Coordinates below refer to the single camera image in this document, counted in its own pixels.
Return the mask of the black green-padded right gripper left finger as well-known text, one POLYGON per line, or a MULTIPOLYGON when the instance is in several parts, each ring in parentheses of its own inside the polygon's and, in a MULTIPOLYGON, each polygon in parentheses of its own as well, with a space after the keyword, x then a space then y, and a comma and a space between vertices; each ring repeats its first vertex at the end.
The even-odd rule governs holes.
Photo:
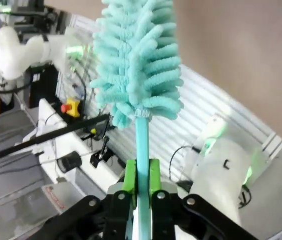
POLYGON ((124 181, 111 185, 104 199, 87 195, 48 220, 38 240, 130 240, 137 206, 136 161, 129 160, 124 181))

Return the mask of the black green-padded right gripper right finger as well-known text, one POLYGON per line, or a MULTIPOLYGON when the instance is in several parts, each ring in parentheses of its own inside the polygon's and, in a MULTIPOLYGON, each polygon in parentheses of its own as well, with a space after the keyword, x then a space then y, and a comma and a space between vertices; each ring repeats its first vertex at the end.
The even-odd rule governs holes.
POLYGON ((175 226, 197 240, 256 239, 198 194, 180 198, 174 184, 161 182, 158 159, 150 160, 149 194, 154 240, 175 240, 175 226))

